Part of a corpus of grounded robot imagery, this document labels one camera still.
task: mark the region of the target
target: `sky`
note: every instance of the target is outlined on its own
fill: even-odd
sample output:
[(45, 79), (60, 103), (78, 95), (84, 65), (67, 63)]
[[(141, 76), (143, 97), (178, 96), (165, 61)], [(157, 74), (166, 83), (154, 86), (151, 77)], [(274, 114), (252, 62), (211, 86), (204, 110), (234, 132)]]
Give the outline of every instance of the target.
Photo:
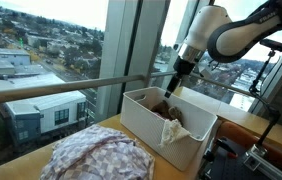
[[(173, 46), (181, 26), (188, 0), (171, 0), (165, 21), (161, 43)], [(224, 7), (232, 21), (245, 19), (265, 0), (216, 0), (215, 4)], [(108, 0), (0, 0), (0, 6), (50, 19), (58, 19), (89, 28), (105, 30)], [(282, 31), (268, 37), (282, 43)], [(243, 58), (264, 61), (268, 48), (255, 45)], [(272, 58), (277, 60), (281, 54)]]

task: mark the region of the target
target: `wooden table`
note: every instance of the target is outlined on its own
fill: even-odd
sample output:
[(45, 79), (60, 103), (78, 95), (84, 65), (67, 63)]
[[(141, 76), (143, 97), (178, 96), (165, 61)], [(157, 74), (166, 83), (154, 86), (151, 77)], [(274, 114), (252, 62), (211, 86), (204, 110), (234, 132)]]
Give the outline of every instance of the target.
[[(111, 117), (105, 121), (102, 121), (99, 124), (104, 127), (109, 127), (122, 131), (132, 139), (137, 138), (123, 125), (121, 125), (120, 115)], [(146, 149), (146, 151), (149, 152), (155, 158), (154, 179), (194, 179), (195, 175), (197, 174), (202, 155), (204, 153), (204, 148), (207, 144), (207, 140), (202, 143), (200, 150), (197, 153), (196, 157), (193, 159), (192, 163), (184, 172), (181, 172), (174, 166), (172, 166), (169, 162), (167, 162), (164, 158), (162, 158), (159, 154), (153, 151), (141, 140), (138, 141)], [(0, 166), (0, 179), (37, 180), (40, 177), (42, 168), (48, 163), (52, 155), (53, 145), (54, 143)]]

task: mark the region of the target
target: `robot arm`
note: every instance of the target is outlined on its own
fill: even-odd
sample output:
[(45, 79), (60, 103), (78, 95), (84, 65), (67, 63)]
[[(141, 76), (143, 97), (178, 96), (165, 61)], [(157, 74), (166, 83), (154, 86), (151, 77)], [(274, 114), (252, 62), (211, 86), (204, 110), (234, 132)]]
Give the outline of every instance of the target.
[(221, 63), (239, 60), (257, 42), (282, 30), (282, 0), (268, 0), (248, 18), (232, 22), (224, 8), (203, 7), (189, 29), (174, 64), (177, 73), (168, 85), (166, 97), (189, 75), (203, 53)]

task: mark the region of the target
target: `car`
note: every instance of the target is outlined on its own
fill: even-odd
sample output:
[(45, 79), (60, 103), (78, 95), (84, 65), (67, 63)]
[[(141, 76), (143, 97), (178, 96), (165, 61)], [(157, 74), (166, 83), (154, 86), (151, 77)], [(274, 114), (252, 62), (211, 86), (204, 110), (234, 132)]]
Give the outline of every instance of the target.
[(49, 60), (49, 59), (45, 60), (45, 62), (46, 62), (47, 64), (53, 65), (53, 62), (52, 62), (51, 60)]

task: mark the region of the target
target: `white box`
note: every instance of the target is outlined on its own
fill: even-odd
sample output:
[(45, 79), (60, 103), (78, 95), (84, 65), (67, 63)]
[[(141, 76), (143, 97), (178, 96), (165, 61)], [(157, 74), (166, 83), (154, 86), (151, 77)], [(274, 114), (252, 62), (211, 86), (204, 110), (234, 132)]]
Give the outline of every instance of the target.
[[(156, 87), (124, 93), (121, 124), (176, 168), (184, 171), (210, 133), (217, 116), (173, 94), (170, 98), (165, 98), (164, 94), (164, 90)], [(165, 120), (150, 111), (162, 100), (166, 100), (170, 107), (174, 106), (181, 110), (183, 127), (191, 133), (191, 136), (164, 148), (159, 147), (159, 144)]]

